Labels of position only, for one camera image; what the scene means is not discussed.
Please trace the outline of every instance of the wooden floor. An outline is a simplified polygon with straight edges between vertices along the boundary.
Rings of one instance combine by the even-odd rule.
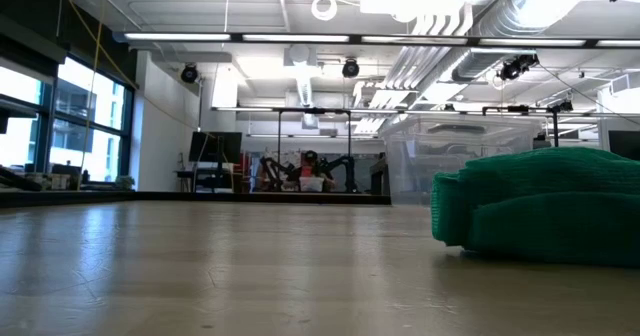
[[[640,271],[486,261],[391,207],[0,210],[0,335],[640,335]]]

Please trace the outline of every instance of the green netting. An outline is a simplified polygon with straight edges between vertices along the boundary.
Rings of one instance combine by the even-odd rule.
[[[563,263],[640,267],[640,196],[560,192],[479,207],[465,248]]]
[[[562,222],[572,220],[576,230],[581,230],[577,223],[582,214],[589,222],[597,223],[599,217],[606,217],[610,213],[627,212],[627,204],[603,207],[583,207],[578,205],[584,195],[611,194],[620,202],[635,202],[640,196],[640,162],[625,159],[609,152],[585,148],[551,148],[542,149],[518,155],[502,155],[485,159],[469,161],[458,174],[438,174],[434,178],[433,194],[431,197],[433,236],[447,245],[462,245],[474,248],[478,237],[489,237],[490,232],[474,234],[478,227],[476,212],[482,207],[496,206],[504,202],[531,202],[527,197],[540,197],[539,202],[556,200],[555,194],[564,195],[569,199],[559,203],[563,212],[553,213],[556,217],[564,217]],[[598,200],[608,202],[605,196]],[[508,214],[514,220],[533,218],[543,208],[535,208],[529,212],[514,212],[512,203],[507,203]],[[640,209],[636,209],[640,218]],[[548,223],[547,218],[540,218]],[[526,227],[514,221],[506,229],[511,229],[513,237],[528,232],[520,229]]]

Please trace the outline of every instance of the box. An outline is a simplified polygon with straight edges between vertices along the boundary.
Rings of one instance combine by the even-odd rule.
[[[381,132],[393,205],[428,205],[433,177],[468,160],[533,149],[543,119],[463,115],[410,116]]]

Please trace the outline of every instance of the person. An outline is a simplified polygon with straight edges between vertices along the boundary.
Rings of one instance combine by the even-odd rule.
[[[302,165],[287,176],[287,181],[284,186],[287,188],[297,187],[300,189],[301,177],[320,177],[323,178],[322,191],[326,192],[331,190],[335,183],[332,179],[322,173],[318,164],[318,154],[315,151],[309,150],[302,155]]]

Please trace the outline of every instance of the monitor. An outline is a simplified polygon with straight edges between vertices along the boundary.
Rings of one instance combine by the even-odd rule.
[[[222,160],[218,160],[218,145],[222,146]],[[189,161],[237,164],[241,162],[241,145],[241,132],[194,132],[191,137]]]
[[[609,149],[614,154],[640,161],[640,131],[609,131]]]

